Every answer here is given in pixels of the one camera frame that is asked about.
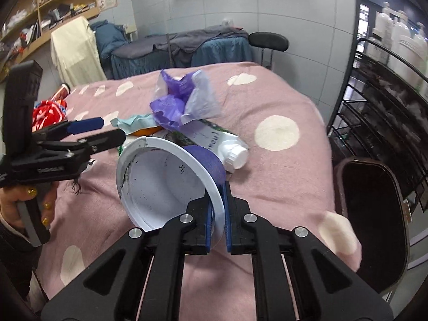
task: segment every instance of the transparent plastic bag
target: transparent plastic bag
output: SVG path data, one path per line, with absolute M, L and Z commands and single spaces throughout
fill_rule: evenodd
M 177 130 L 195 119 L 218 117 L 221 108 L 208 77 L 202 70 L 181 79 L 162 70 L 150 103 L 155 120 L 165 129 Z

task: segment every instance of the silver screw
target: silver screw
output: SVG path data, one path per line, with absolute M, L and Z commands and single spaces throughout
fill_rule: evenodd
M 304 238 L 308 235 L 308 230 L 305 227 L 297 227 L 295 233 L 298 237 Z
M 185 213 L 184 215 L 180 216 L 180 222 L 182 223 L 190 223 L 193 221 L 193 216 L 189 215 L 188 213 Z
M 247 214 L 243 217 L 243 220 L 244 220 L 245 222 L 248 222 L 248 223 L 253 223 L 253 222 L 256 222 L 256 221 L 257 221 L 257 216 L 256 216 L 255 214 L 253 214 L 253 213 L 247 213 Z
M 131 238 L 137 239 L 143 235 L 143 231 L 140 228 L 132 228 L 128 234 Z

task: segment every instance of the black trash bin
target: black trash bin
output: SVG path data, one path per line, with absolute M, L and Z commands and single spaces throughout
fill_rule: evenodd
M 351 157 L 335 167 L 336 212 L 348 218 L 362 246 L 357 274 L 376 292 L 393 288 L 407 269 L 410 211 L 393 172 L 373 159 Z

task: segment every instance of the black sleeve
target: black sleeve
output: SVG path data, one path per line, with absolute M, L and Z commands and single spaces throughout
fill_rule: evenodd
M 38 259 L 38 248 L 0 221 L 0 261 L 23 299 L 28 295 L 31 271 Z

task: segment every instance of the person's arm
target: person's arm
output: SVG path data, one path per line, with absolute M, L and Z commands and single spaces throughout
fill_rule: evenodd
M 40 220 L 45 226 L 49 225 L 55 216 L 57 186 L 55 183 L 44 199 Z M 37 265 L 39 250 L 27 240 L 16 202 L 30 200 L 36 195 L 35 187 L 15 186 L 0 189 L 0 261 L 23 299 L 29 292 L 31 271 Z

